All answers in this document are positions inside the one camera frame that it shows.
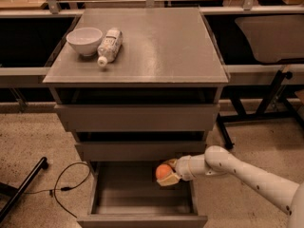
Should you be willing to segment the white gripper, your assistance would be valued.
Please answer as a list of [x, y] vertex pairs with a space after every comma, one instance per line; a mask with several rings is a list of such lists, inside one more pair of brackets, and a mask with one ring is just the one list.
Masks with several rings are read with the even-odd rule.
[[191, 181], [194, 175], [190, 169], [190, 156], [183, 156], [177, 159], [170, 159], [164, 162], [164, 164], [169, 165], [172, 169], [175, 169], [176, 173], [171, 173], [167, 177], [157, 180], [160, 186], [172, 186], [183, 181]]

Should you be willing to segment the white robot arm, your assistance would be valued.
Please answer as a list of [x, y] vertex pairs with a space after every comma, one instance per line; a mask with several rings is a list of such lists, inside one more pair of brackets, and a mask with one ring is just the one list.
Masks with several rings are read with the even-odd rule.
[[241, 161], [221, 146], [212, 145], [203, 154], [165, 161], [155, 171], [160, 186], [221, 174], [234, 175], [284, 212], [288, 216], [287, 228], [304, 228], [304, 183], [283, 179]]

